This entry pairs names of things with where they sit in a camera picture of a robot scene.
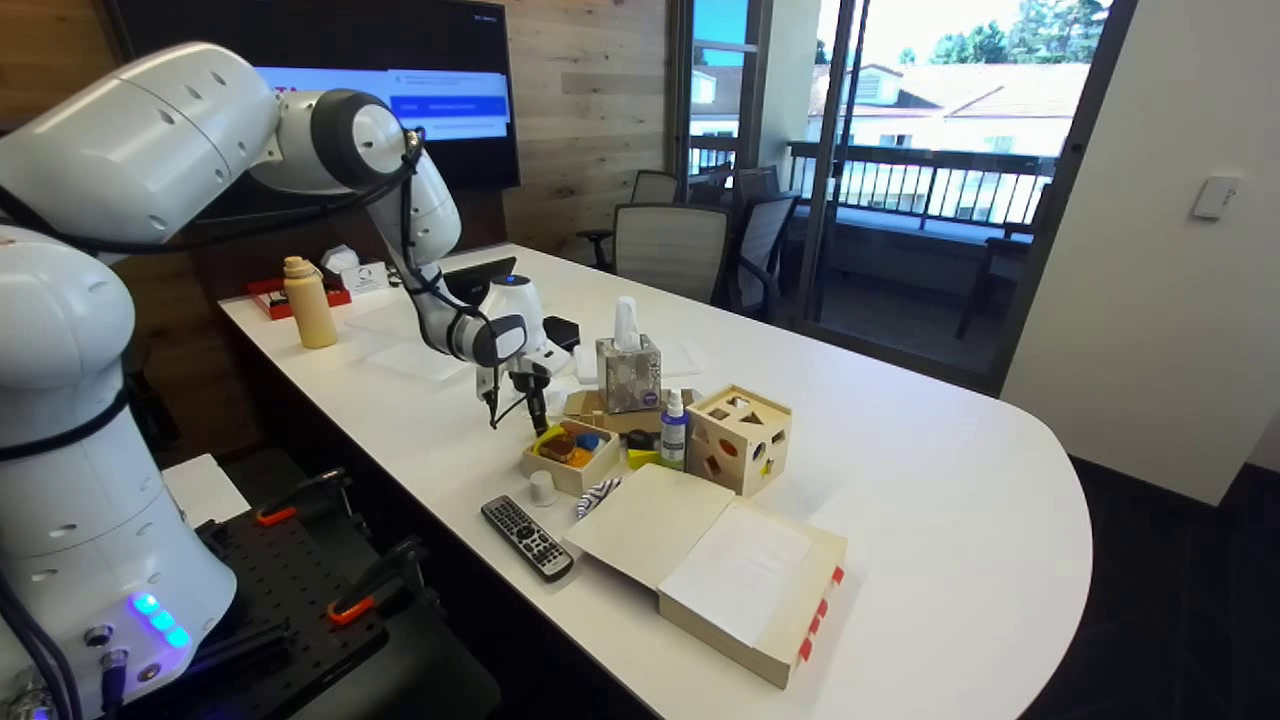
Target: screen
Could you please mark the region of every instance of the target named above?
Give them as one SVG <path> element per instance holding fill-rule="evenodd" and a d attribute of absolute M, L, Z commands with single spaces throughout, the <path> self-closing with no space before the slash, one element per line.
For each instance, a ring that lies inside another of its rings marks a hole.
<path fill-rule="evenodd" d="M 508 24 L 452 0 L 105 0 L 126 57 L 242 51 L 275 91 L 358 90 L 426 130 L 447 189 L 518 189 Z"/>

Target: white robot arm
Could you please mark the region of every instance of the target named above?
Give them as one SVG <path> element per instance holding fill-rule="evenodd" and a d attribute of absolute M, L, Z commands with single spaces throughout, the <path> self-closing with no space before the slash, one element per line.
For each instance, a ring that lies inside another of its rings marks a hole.
<path fill-rule="evenodd" d="M 373 218 L 422 335 L 482 368 L 544 354 L 540 303 L 484 320 L 447 298 L 436 260 L 462 239 L 458 205 L 373 95 L 275 95 L 242 57 L 181 45 L 0 135 L 0 606 L 23 618 L 15 636 L 0 625 L 0 701 L 33 665 L 64 676 L 44 688 L 59 715 L 147 698 L 236 596 L 126 408 L 130 293 L 69 243 L 166 243 L 244 172 L 302 198 L 405 180 Z"/>

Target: sky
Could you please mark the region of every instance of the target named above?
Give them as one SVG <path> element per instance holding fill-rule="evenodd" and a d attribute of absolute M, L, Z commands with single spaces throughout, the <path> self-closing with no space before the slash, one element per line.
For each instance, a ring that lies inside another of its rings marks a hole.
<path fill-rule="evenodd" d="M 868 57 L 895 65 L 904 47 L 919 62 L 934 57 L 934 45 L 949 33 L 970 33 L 977 24 L 1013 24 L 1021 0 L 871 0 Z M 745 38 L 745 0 L 698 0 L 698 33 L 705 40 L 741 40 Z M 838 47 L 838 13 L 841 0 L 820 0 L 816 38 Z"/>

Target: yellow bottle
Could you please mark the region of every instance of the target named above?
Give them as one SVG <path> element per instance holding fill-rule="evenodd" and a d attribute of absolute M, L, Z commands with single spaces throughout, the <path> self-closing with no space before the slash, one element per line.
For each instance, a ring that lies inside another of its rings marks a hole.
<path fill-rule="evenodd" d="M 306 350 L 338 346 L 338 325 L 330 313 L 321 270 L 306 258 L 284 258 L 284 300 L 292 309 Z"/>

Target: white table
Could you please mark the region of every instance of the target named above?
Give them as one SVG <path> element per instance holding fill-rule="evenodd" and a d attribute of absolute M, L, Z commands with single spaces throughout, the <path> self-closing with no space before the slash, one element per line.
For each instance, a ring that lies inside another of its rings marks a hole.
<path fill-rule="evenodd" d="M 792 403 L 792 460 L 762 500 L 853 548 L 853 586 L 838 591 L 792 688 L 660 619 L 651 596 L 601 564 L 540 586 L 518 559 L 477 509 L 500 491 L 525 500 L 518 455 L 533 428 L 522 412 L 484 428 L 473 368 L 417 342 L 405 298 L 338 309 L 343 342 L 324 354 L 306 354 L 296 327 L 254 300 L 220 309 L 395 483 L 660 715 L 974 720 L 1029 707 L 1074 645 L 1091 574 L 1082 482 L 1041 422 L 518 243 L 452 263 L 497 258 L 518 258 L 544 309 L 581 320 L 584 346 L 614 332 L 614 303 L 630 293 L 670 355 L 670 385 L 745 385 Z M 533 518 L 565 533 L 574 505 Z"/>

